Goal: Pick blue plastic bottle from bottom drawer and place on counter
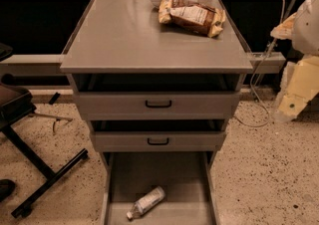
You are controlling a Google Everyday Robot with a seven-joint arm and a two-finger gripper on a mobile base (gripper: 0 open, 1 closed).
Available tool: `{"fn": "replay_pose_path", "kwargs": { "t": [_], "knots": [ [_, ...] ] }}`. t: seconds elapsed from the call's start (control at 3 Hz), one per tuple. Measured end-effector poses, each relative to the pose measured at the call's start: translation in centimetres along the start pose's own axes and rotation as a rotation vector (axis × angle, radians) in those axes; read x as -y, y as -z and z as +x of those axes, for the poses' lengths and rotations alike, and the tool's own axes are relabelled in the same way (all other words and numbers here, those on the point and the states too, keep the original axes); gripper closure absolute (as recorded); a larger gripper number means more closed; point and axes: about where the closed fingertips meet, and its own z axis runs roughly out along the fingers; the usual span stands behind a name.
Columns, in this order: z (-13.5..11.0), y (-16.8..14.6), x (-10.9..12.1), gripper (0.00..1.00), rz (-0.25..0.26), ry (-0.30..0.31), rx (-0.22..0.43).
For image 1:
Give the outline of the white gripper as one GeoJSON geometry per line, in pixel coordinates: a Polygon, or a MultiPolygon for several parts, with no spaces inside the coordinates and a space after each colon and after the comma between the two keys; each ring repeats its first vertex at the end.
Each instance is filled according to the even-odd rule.
{"type": "MultiPolygon", "coordinates": [[[[279,40],[292,39],[296,14],[290,15],[270,32],[279,40]]],[[[276,118],[296,119],[319,94],[319,57],[307,55],[298,63],[288,62],[277,96],[276,118]]]]}

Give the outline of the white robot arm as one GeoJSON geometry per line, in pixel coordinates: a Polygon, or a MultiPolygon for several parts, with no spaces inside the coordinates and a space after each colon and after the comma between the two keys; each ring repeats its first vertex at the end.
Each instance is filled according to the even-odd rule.
{"type": "Polygon", "coordinates": [[[298,63],[287,64],[283,76],[287,84],[281,83],[273,114],[277,121],[292,121],[319,94],[319,0],[305,0],[270,35],[291,40],[292,47],[303,54],[298,63]]]}

